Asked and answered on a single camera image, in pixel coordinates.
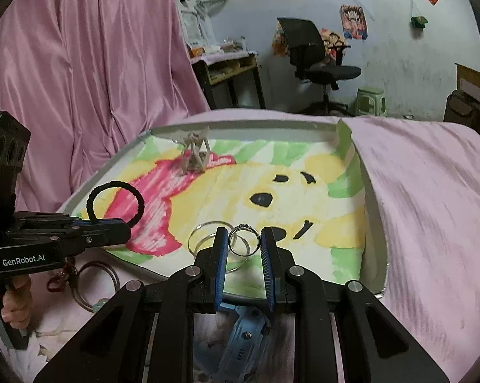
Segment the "left hand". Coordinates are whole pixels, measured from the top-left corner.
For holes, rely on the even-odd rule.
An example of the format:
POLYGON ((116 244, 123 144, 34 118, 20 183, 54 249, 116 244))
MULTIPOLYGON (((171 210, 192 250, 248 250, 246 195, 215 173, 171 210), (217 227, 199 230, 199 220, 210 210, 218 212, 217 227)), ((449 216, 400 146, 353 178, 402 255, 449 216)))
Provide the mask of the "left hand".
POLYGON ((14 329, 27 328, 31 320, 32 295, 31 277, 18 276, 12 279, 11 286, 3 296, 1 317, 14 329))

